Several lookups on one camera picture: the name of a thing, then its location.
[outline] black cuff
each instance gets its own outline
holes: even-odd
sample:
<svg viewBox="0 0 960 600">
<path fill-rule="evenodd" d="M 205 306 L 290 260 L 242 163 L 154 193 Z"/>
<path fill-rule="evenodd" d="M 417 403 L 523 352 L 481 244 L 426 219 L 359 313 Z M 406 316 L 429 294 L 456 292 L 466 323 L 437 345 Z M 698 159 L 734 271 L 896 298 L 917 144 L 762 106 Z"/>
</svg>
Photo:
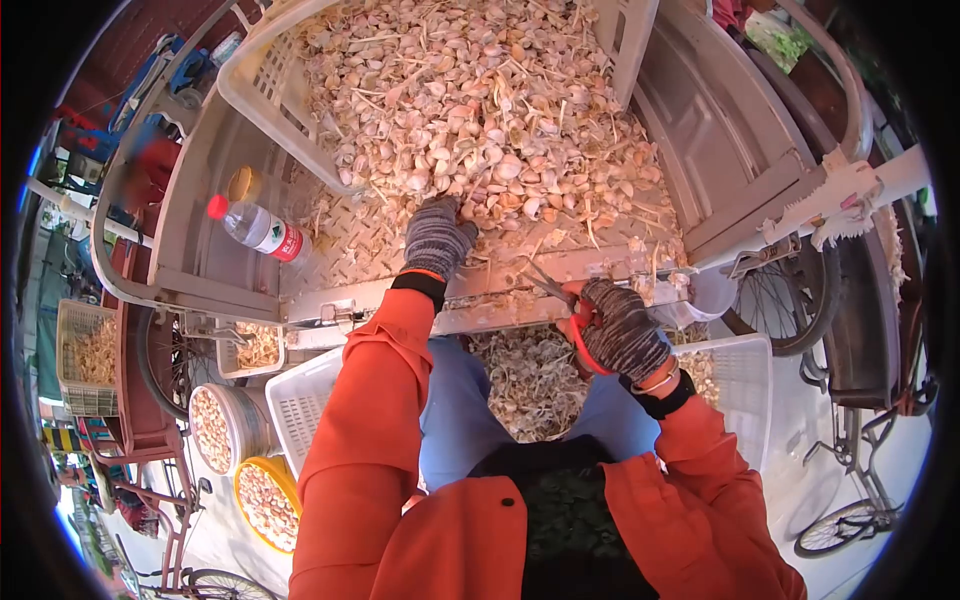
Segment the black cuff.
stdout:
<svg viewBox="0 0 960 600">
<path fill-rule="evenodd" d="M 401 273 L 390 286 L 392 290 L 417 290 L 433 301 L 433 315 L 436 317 L 444 308 L 446 283 L 426 273 Z"/>
<path fill-rule="evenodd" d="M 686 404 L 688 398 L 697 393 L 697 388 L 693 385 L 693 379 L 690 379 L 690 375 L 683 369 L 680 369 L 680 384 L 664 399 L 649 394 L 634 394 L 630 391 L 633 382 L 627 375 L 620 375 L 618 381 L 623 389 L 640 403 L 643 410 L 647 411 L 647 415 L 656 420 L 666 419 L 667 415 L 679 410 L 681 406 Z"/>
</svg>

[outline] yellow bucket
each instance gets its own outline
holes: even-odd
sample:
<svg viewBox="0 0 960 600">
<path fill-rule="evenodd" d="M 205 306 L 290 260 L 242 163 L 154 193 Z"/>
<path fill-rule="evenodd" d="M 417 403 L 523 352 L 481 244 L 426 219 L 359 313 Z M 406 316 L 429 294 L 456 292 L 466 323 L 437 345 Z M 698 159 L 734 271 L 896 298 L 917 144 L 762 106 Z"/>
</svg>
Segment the yellow bucket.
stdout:
<svg viewBox="0 0 960 600">
<path fill-rule="evenodd" d="M 245 465 L 251 465 L 266 471 L 267 474 L 270 475 L 270 478 L 276 482 L 277 486 L 283 492 L 283 495 L 287 496 L 290 505 L 294 507 L 294 513 L 297 514 L 297 518 L 300 518 L 300 515 L 303 513 L 303 507 L 300 504 L 300 499 L 297 497 L 297 479 L 294 478 L 293 471 L 290 470 L 287 461 L 282 456 L 272 456 L 269 458 L 265 456 L 254 456 L 241 463 L 240 467 L 238 467 L 233 474 L 233 497 L 236 500 L 237 508 L 240 509 L 240 514 L 243 515 L 244 520 L 247 521 L 247 524 L 253 532 L 271 548 L 283 554 L 293 554 L 293 552 L 287 552 L 286 550 L 277 548 L 272 541 L 268 540 L 266 536 L 260 533 L 260 531 L 250 523 L 250 518 L 247 517 L 247 513 L 243 510 L 243 504 L 240 502 L 240 472 L 244 469 Z"/>
</svg>

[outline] knit glove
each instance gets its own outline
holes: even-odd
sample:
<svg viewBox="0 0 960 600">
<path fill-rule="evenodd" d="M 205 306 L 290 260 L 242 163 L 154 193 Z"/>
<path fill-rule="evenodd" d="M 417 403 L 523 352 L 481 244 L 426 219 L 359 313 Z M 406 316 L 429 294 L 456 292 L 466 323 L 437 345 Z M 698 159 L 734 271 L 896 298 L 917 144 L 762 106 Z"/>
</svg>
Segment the knit glove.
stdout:
<svg viewBox="0 0 960 600">
<path fill-rule="evenodd" d="M 457 267 L 464 264 L 467 252 L 477 239 L 477 226 L 464 223 L 457 227 L 460 199 L 443 196 L 421 206 L 407 225 L 407 248 L 401 273 L 428 271 L 450 281 Z"/>
<path fill-rule="evenodd" d="M 581 335 L 590 356 L 605 369 L 630 377 L 635 385 L 645 381 L 670 357 L 670 342 L 663 330 L 647 317 L 640 294 L 594 277 L 580 293 L 600 316 Z"/>
</svg>

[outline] blue jeans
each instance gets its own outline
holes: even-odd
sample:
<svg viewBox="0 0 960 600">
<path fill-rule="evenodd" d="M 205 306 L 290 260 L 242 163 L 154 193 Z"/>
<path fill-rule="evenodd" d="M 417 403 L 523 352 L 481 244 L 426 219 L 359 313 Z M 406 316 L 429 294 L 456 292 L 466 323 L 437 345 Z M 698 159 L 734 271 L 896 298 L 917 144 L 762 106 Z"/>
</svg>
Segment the blue jeans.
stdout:
<svg viewBox="0 0 960 600">
<path fill-rule="evenodd" d="M 502 444 L 515 444 L 487 407 L 490 380 L 480 360 L 455 338 L 427 343 L 433 371 L 420 415 L 420 471 L 428 492 L 463 479 Z M 620 386 L 617 375 L 593 377 L 580 417 L 565 439 L 591 435 L 616 461 L 652 452 L 660 425 Z"/>
</svg>

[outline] scissors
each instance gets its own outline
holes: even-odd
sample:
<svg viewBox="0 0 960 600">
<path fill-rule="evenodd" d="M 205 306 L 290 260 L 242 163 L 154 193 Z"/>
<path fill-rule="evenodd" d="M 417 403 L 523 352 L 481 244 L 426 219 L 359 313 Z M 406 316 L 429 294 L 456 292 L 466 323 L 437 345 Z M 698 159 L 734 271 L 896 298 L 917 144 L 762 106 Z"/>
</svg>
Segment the scissors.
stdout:
<svg viewBox="0 0 960 600">
<path fill-rule="evenodd" d="M 590 356 L 590 353 L 587 351 L 587 344 L 584 343 L 584 336 L 581 334 L 581 330 L 590 324 L 596 317 L 595 311 L 596 307 L 589 300 L 580 298 L 569 292 L 565 292 L 563 287 L 557 281 L 543 272 L 543 269 L 537 266 L 537 263 L 533 261 L 529 256 L 527 257 L 527 262 L 530 263 L 530 266 L 534 268 L 534 271 L 537 272 L 537 275 L 543 277 L 543 279 L 537 279 L 536 277 L 527 275 L 523 273 L 523 276 L 533 281 L 541 290 L 553 296 L 563 300 L 566 304 L 566 307 L 570 309 L 570 333 L 573 337 L 573 345 L 577 347 L 577 350 L 580 351 L 580 355 L 583 357 L 584 362 L 587 364 L 587 367 L 598 374 L 609 375 L 613 371 L 609 369 L 604 369 L 600 366 L 598 362 L 593 360 L 593 357 Z"/>
</svg>

